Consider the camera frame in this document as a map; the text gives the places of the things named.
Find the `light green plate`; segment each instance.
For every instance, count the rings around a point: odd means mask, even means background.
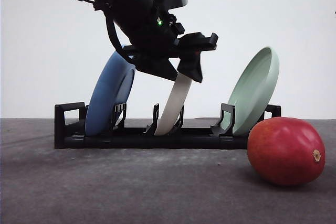
[[[279,76],[279,59],[270,47],[262,49],[241,74],[228,104],[236,107],[233,135],[245,135],[256,124],[271,99]],[[230,124],[224,113],[223,129]]]

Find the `gray felt surface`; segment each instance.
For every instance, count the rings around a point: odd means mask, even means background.
[[[244,150],[55,150],[53,120],[1,120],[1,221],[336,223],[336,121],[311,123],[324,172],[282,188],[261,180]]]

